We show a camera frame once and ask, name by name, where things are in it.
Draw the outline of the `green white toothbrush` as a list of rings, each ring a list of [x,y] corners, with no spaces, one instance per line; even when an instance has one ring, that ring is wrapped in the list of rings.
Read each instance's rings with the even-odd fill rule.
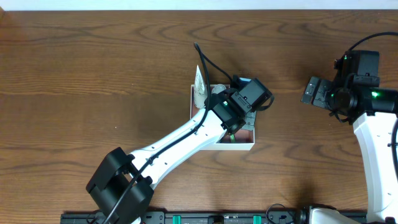
[[[231,143],[236,142],[235,136],[233,134],[230,135],[230,140],[231,140]]]

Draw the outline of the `white Pantene tube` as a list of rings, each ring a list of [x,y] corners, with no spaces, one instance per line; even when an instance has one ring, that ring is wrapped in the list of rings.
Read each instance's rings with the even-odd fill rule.
[[[195,81],[193,84],[193,102],[196,108],[202,109],[205,107],[205,101],[208,97],[206,83],[201,74],[200,68],[197,65]]]

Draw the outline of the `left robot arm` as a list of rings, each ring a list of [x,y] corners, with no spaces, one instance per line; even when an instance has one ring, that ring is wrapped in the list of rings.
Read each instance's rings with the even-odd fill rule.
[[[209,92],[206,106],[161,140],[126,154],[109,152],[86,191],[105,215],[105,223],[134,223],[146,212],[160,181],[199,150],[245,125],[248,113],[268,109],[274,96],[257,78],[236,77],[229,88]]]

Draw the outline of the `clear soap pump bottle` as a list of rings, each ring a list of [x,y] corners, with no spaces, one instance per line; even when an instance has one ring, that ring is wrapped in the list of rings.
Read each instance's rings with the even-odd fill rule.
[[[223,92],[224,90],[226,90],[226,87],[223,84],[217,84],[212,88],[211,93],[219,94],[219,93]]]

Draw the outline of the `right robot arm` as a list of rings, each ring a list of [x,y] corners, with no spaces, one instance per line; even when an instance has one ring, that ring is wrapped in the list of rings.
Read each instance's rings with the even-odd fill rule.
[[[347,50],[333,80],[311,77],[302,103],[352,125],[366,177],[369,223],[397,223],[397,90],[381,88],[379,52]]]

